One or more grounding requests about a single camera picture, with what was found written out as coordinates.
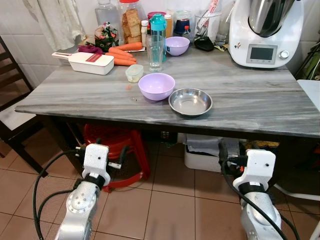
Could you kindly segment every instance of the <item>stainless steel bowl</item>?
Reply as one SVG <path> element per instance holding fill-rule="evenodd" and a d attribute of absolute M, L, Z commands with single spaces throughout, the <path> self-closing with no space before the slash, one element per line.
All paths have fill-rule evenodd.
<path fill-rule="evenodd" d="M 199 116 L 208 112 L 213 105 L 211 97 L 195 88 L 182 88 L 169 97 L 170 107 L 185 116 Z"/>

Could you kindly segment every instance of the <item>wall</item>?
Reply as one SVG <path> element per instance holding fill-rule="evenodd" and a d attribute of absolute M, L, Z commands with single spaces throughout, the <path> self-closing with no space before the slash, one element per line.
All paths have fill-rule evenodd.
<path fill-rule="evenodd" d="M 178 10 L 183 6 L 195 12 L 205 9 L 211 0 L 140 0 L 146 13 Z M 223 0 L 222 7 L 231 0 Z M 75 0 L 78 15 L 86 34 L 92 35 L 97 27 L 95 7 L 97 0 Z M 304 27 L 294 58 L 287 65 L 294 74 L 319 39 L 320 0 L 303 0 Z M 47 43 L 38 22 L 25 8 L 22 0 L 0 1 L 0 35 L 28 80 L 36 87 L 49 76 L 60 61 L 51 57 L 53 50 Z"/>

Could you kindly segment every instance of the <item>plastic stool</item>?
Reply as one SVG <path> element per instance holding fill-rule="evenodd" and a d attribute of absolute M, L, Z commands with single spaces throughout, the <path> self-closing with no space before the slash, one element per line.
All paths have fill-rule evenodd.
<path fill-rule="evenodd" d="M 109 147 L 109 159 L 118 159 L 124 146 L 129 146 L 130 150 L 127 153 L 133 152 L 141 167 L 141 171 L 138 174 L 126 180 L 110 182 L 109 185 L 103 188 L 105 192 L 110 193 L 113 188 L 124 188 L 138 182 L 142 178 L 146 180 L 149 178 L 149 162 L 141 133 L 138 130 L 86 124 L 84 127 L 85 143 L 87 145 L 96 143 L 98 138 L 101 139 L 102 145 Z"/>

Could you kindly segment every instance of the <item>purple bowl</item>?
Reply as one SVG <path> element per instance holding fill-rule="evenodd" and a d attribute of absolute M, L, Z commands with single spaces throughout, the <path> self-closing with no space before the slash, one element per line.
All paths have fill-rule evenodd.
<path fill-rule="evenodd" d="M 165 50 L 172 56 L 179 56 L 187 51 L 190 44 L 188 38 L 182 36 L 172 36 L 165 39 Z"/>
<path fill-rule="evenodd" d="M 147 99 L 160 101 L 172 94 L 175 84 L 174 78 L 168 74 L 151 73 L 143 76 L 138 85 Z"/>

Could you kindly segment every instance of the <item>orange carrot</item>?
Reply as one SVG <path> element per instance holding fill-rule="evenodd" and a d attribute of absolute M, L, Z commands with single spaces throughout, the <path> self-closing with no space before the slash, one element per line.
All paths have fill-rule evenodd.
<path fill-rule="evenodd" d="M 115 46 L 115 48 L 120 49 L 122 51 L 141 50 L 142 42 L 128 43 L 121 46 Z"/>
<path fill-rule="evenodd" d="M 135 59 L 134 57 L 128 57 L 125 55 L 120 55 L 120 54 L 111 53 L 111 52 L 107 52 L 105 55 L 113 56 L 115 59 L 129 60 L 129 61 L 133 61 L 133 62 L 137 61 L 137 59 Z"/>
<path fill-rule="evenodd" d="M 130 57 L 130 58 L 133 58 L 134 56 L 128 52 L 125 52 L 125 51 L 122 51 L 120 49 L 116 49 L 114 47 L 110 47 L 109 48 L 109 53 L 112 53 L 112 54 L 120 54 L 120 55 L 125 55 L 127 57 Z"/>
<path fill-rule="evenodd" d="M 135 61 L 129 61 L 124 59 L 115 58 L 114 65 L 122 65 L 122 66 L 131 66 L 133 64 L 137 64 Z"/>

